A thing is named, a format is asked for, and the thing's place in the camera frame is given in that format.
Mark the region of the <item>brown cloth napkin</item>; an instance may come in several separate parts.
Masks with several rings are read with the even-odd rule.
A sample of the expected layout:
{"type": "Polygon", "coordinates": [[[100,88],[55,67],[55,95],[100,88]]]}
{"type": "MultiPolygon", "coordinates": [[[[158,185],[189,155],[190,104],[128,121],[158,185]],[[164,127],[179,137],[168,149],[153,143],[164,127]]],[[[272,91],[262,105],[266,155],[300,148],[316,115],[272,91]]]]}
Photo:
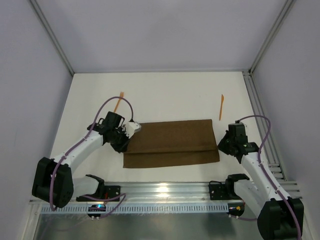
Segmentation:
{"type": "Polygon", "coordinates": [[[211,119],[146,122],[123,154],[126,169],[218,163],[220,155],[211,119]]]}

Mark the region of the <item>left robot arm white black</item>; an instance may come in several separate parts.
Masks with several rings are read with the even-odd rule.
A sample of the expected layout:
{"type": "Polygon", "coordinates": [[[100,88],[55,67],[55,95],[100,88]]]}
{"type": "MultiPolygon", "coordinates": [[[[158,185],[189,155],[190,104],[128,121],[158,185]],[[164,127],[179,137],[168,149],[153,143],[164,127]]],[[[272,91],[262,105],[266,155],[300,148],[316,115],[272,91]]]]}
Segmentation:
{"type": "Polygon", "coordinates": [[[84,160],[105,144],[110,144],[118,153],[126,152],[131,138],[140,129],[140,124],[133,119],[125,122],[124,117],[109,111],[105,118],[89,125],[74,146],[53,158],[39,160],[31,194],[49,203],[52,210],[65,207],[71,199],[106,199],[102,178],[92,174],[75,178],[73,174],[84,160]]]}

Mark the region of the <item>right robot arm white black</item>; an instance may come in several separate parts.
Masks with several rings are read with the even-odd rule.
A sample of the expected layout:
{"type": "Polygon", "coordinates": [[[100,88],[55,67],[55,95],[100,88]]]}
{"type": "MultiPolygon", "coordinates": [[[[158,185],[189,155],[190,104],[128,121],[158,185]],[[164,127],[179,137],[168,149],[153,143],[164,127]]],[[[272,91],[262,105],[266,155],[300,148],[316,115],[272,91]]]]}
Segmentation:
{"type": "Polygon", "coordinates": [[[239,197],[254,213],[264,240],[300,240],[303,235],[304,205],[277,181],[261,157],[261,149],[249,142],[240,121],[229,124],[218,149],[235,157],[247,174],[228,175],[225,180],[230,197],[239,197]]]}

